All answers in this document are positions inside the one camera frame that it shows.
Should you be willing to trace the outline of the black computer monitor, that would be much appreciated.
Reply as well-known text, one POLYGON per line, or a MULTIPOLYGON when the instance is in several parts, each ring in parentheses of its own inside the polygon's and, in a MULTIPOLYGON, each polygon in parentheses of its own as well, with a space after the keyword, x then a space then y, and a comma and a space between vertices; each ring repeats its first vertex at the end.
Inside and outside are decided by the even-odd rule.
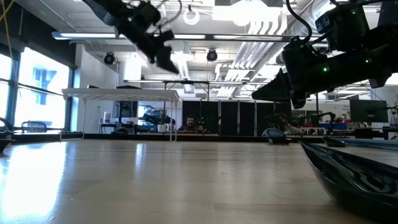
POLYGON ((387 123, 387 103, 381 100, 350 100, 350 118, 352 122, 387 123))

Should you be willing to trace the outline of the ceiling light rail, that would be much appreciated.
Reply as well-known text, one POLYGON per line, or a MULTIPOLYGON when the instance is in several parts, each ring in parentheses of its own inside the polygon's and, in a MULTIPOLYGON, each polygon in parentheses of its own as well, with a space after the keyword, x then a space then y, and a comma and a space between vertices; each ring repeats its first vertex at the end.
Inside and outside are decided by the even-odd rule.
MULTIPOLYGON (((56 40, 108 40, 126 39, 120 34, 114 33, 68 33, 52 32, 56 40)), ((228 42, 289 42, 292 35, 238 35, 238 34, 175 34, 174 40, 205 40, 205 41, 228 41, 228 42)))

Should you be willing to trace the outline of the mesh office chair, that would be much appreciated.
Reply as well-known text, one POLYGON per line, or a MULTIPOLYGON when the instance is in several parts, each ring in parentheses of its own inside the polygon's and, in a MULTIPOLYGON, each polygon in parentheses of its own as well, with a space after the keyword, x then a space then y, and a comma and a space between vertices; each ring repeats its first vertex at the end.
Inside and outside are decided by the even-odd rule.
POLYGON ((46 133, 47 125, 41 121, 24 121, 21 129, 23 133, 46 133))

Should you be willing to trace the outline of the black teardrop mini plate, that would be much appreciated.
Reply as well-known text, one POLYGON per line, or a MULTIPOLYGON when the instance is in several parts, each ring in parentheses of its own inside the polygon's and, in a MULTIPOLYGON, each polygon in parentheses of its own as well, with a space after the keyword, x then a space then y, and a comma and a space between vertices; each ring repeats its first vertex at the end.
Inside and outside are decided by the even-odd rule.
POLYGON ((385 149, 398 151, 398 141, 382 140, 382 139, 343 139, 341 140, 349 146, 366 147, 373 149, 385 149))
POLYGON ((308 163, 337 206, 382 224, 398 224, 398 167, 301 141, 308 163))
POLYGON ((346 142, 339 140, 339 139, 331 138, 328 136, 324 136, 323 140, 324 140, 324 143, 329 147, 345 147, 346 146, 346 142))

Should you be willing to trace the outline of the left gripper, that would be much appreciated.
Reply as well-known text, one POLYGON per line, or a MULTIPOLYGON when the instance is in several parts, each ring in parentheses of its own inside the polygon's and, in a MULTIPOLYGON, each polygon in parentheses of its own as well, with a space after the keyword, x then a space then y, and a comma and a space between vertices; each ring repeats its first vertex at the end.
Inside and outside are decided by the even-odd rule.
POLYGON ((150 34, 133 21, 122 20, 118 24, 118 32, 130 40, 149 60, 168 72, 179 74, 178 68, 171 60, 172 48, 165 45, 166 41, 174 39, 171 30, 161 32, 159 35, 150 34))

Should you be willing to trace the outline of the black partition panels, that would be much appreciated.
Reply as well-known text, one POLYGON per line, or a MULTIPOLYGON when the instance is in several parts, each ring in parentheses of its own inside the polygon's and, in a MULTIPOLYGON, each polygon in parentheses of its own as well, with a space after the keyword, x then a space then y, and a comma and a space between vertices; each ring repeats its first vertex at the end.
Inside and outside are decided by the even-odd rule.
POLYGON ((287 103, 261 103, 244 101, 184 101, 182 116, 195 118, 206 134, 220 136, 261 136, 274 124, 275 115, 290 116, 287 103))

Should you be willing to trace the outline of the person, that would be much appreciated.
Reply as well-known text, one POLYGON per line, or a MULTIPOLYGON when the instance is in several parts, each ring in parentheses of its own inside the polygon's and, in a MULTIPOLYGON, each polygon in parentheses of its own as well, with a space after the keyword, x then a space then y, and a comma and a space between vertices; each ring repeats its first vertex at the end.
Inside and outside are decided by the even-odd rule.
POLYGON ((187 120, 186 120, 186 124, 181 126, 178 130, 179 131, 202 132, 204 129, 203 129, 203 126, 196 125, 194 116, 188 116, 187 120))
POLYGON ((285 116, 282 114, 278 115, 277 117, 279 129, 284 132, 284 134, 293 134, 294 127, 287 121, 285 116))

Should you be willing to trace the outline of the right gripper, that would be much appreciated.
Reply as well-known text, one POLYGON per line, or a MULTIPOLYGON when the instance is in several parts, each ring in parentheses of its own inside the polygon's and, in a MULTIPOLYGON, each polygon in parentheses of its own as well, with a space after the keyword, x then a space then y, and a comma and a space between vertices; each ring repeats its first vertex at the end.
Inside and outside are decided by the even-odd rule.
POLYGON ((254 100, 291 101, 295 109, 303 108, 307 98, 329 90, 327 57, 314 53, 295 36, 284 47, 282 57, 286 72, 279 70, 268 84, 252 93, 254 100))

